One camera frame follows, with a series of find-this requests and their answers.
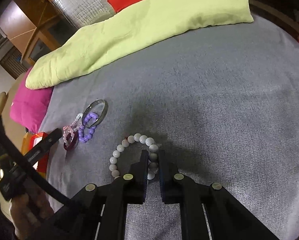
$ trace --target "white bead bracelet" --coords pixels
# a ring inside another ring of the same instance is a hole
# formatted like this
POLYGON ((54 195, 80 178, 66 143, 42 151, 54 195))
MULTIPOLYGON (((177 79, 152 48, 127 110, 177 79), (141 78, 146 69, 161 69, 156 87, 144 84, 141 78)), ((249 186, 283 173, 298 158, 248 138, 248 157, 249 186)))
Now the white bead bracelet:
POLYGON ((147 179, 154 179, 154 171, 156 171, 159 166, 157 164, 158 156, 156 154, 159 150, 159 147, 155 144, 153 138, 147 137, 146 135, 141 135, 140 133, 136 133, 134 136, 130 135, 127 139, 124 139, 122 141, 122 144, 118 145, 116 150, 113 152, 113 156, 109 159, 109 162, 111 163, 109 166, 109 170, 112 172, 112 176, 115 179, 119 177, 119 171, 117 170, 116 166, 117 158, 120 157, 121 153, 125 150, 126 147, 128 147, 131 143, 134 142, 140 142, 148 146, 148 159, 150 163, 148 165, 147 179))

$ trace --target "black cable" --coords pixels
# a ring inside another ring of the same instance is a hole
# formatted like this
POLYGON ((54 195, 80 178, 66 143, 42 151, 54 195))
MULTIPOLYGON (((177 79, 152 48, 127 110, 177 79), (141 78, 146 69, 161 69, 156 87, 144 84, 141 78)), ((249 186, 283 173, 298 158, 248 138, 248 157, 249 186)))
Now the black cable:
POLYGON ((16 164, 18 164, 22 168, 27 176, 31 178, 42 190, 48 193, 48 195, 69 208, 82 210, 82 207, 78 203, 63 195, 51 184, 49 184, 39 173, 37 173, 32 165, 27 161, 27 159, 19 152, 19 150, 15 147, 11 140, 6 136, 6 134, 1 131, 1 129, 0 144, 3 145, 3 147, 7 151, 7 154, 12 158, 14 162, 16 162, 16 164))

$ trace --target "gray blanket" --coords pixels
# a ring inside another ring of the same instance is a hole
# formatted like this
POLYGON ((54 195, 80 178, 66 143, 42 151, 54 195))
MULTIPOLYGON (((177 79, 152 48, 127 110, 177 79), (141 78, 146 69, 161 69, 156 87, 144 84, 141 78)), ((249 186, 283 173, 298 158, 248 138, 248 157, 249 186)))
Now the gray blanket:
MULTIPOLYGON (((271 22, 188 31, 54 89, 41 131, 69 125, 104 98, 93 139, 51 152, 48 181, 68 197, 113 178, 124 136, 153 137, 196 182, 220 182, 280 239, 299 235, 299 45, 271 22)), ((118 162, 137 162, 140 143, 118 162)), ((49 199, 54 210, 61 205, 49 199)), ((181 239, 178 205, 164 205, 158 176, 144 205, 129 206, 126 239, 181 239)))

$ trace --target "dark red bangle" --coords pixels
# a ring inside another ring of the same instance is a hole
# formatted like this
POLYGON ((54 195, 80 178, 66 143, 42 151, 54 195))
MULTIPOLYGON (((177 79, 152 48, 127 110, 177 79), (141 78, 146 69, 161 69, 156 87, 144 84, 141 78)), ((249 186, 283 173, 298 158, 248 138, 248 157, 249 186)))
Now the dark red bangle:
MULTIPOLYGON (((70 140, 71 138, 72 138, 72 137, 71 137, 71 134, 69 133, 69 134, 67 135, 67 137, 66 137, 66 140, 69 142, 69 140, 70 140)), ((76 132, 74 132, 74 138, 73 138, 73 140, 69 143, 69 145, 66 146, 66 144, 64 143, 64 149, 67 150, 67 151, 71 151, 71 150, 73 150, 73 148, 74 148, 74 146, 75 146, 75 144, 76 144, 76 142, 77 142, 77 139, 78 139, 78 132, 76 131, 76 132)))

